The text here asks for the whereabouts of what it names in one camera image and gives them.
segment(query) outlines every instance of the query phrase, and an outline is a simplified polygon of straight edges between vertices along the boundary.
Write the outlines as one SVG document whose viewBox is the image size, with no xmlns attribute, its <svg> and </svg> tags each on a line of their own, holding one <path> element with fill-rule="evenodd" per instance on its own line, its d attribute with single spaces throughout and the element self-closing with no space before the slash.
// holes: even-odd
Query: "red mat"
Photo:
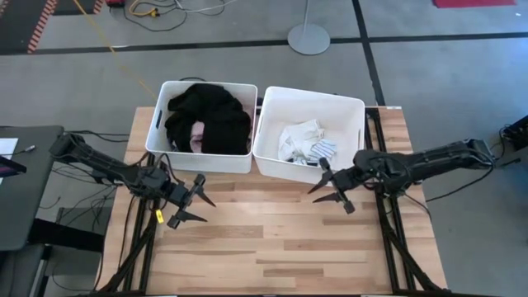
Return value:
<svg viewBox="0 0 528 297">
<path fill-rule="evenodd" d="M 438 8 L 515 5 L 515 0 L 434 0 Z"/>
</svg>

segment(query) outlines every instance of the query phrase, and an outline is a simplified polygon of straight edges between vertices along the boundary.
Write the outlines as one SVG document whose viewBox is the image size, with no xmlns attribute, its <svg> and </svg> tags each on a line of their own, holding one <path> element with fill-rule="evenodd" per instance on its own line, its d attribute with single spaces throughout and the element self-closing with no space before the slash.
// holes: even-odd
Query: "paper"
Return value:
<svg viewBox="0 0 528 297">
<path fill-rule="evenodd" d="M 11 153 L 15 153 L 17 142 L 18 139 L 0 139 L 0 155 L 11 160 Z"/>
</svg>

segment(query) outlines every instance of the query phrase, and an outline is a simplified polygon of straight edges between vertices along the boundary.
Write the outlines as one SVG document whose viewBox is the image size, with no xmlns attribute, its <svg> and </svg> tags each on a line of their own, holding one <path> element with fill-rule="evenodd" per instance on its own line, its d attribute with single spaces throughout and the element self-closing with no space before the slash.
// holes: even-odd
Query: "yellow cable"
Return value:
<svg viewBox="0 0 528 297">
<path fill-rule="evenodd" d="M 135 0 L 134 3 L 132 3 L 132 5 L 129 6 L 129 12 L 130 14 L 132 15 L 135 15 L 135 16 L 147 16 L 147 15 L 150 15 L 152 14 L 153 12 L 156 11 L 156 8 L 151 8 L 149 12 L 133 12 L 132 9 L 135 7 L 135 4 L 138 2 L 139 0 Z"/>
<path fill-rule="evenodd" d="M 150 94 L 150 96 L 155 100 L 157 101 L 158 100 L 158 96 L 156 96 L 156 93 L 154 93 L 152 91 L 152 89 L 150 89 L 150 87 L 148 87 L 145 83 L 144 83 L 144 80 L 141 79 L 137 74 L 135 74 L 134 72 L 132 72 L 132 70 L 128 69 L 126 66 L 124 66 L 123 64 L 120 63 L 119 61 L 119 58 L 117 57 L 117 53 L 114 51 L 114 48 L 112 47 L 112 45 L 110 44 L 110 41 L 108 41 L 108 39 L 106 38 L 105 36 L 105 33 L 103 33 L 101 27 L 99 27 L 99 25 L 93 20 L 93 18 L 88 15 L 85 11 L 84 11 L 84 8 L 81 6 L 81 4 L 79 4 L 78 0 L 73 0 L 73 2 L 75 2 L 75 5 L 77 5 L 78 9 L 82 12 L 82 14 L 88 19 L 88 22 L 90 23 L 90 25 L 92 25 L 95 29 L 96 29 L 96 32 L 97 34 L 99 35 L 99 38 L 101 39 L 101 41 L 103 42 L 103 44 L 110 50 L 110 52 L 112 53 L 112 55 L 114 56 L 115 58 L 115 63 L 117 64 L 117 66 L 119 66 L 119 68 L 121 68 L 121 70 L 125 73 L 127 73 L 128 75 L 130 75 L 132 78 L 136 79 L 138 81 L 138 84 L 143 87 L 143 89 L 145 89 L 145 91 L 147 91 L 148 94 Z"/>
</svg>

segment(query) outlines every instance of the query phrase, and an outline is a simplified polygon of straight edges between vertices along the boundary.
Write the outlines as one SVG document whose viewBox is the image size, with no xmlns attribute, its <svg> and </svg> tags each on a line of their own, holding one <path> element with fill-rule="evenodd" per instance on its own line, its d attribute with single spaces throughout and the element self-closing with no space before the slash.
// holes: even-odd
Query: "butcher block table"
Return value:
<svg viewBox="0 0 528 297">
<path fill-rule="evenodd" d="M 127 163 L 144 154 L 153 111 L 153 107 L 136 110 Z M 379 114 L 388 151 L 411 153 L 403 111 L 379 107 Z M 373 124 L 370 129 L 376 146 Z M 188 184 L 196 175 L 175 173 Z M 347 215 L 341 204 L 312 203 L 331 188 L 308 195 L 311 185 L 264 177 L 254 162 L 248 174 L 206 173 L 205 177 L 205 192 L 217 207 L 195 197 L 187 210 L 207 219 L 207 223 L 185 222 L 177 230 L 165 224 L 157 227 L 148 294 L 391 292 L 373 192 L 363 187 L 348 191 L 356 212 Z M 408 194 L 424 202 L 420 186 L 410 188 Z M 119 265 L 131 198 L 124 187 L 115 196 L 99 288 Z M 429 217 L 408 198 L 398 201 L 409 252 L 434 282 L 446 287 Z M 137 205 L 138 201 L 132 204 L 123 258 L 130 249 Z M 168 205 L 163 210 L 165 220 L 176 210 L 176 206 Z M 143 254 L 136 262 L 132 289 L 139 285 Z M 395 250 L 394 255 L 399 283 L 405 288 L 403 265 Z"/>
</svg>

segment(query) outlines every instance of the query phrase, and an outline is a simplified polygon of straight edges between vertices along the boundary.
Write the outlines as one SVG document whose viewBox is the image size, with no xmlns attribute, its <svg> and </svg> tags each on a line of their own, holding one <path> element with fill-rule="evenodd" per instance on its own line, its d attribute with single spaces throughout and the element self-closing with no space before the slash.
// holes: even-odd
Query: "yellow tag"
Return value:
<svg viewBox="0 0 528 297">
<path fill-rule="evenodd" d="M 163 214 L 161 210 L 156 210 L 156 217 L 158 218 L 158 223 L 163 223 Z"/>
</svg>

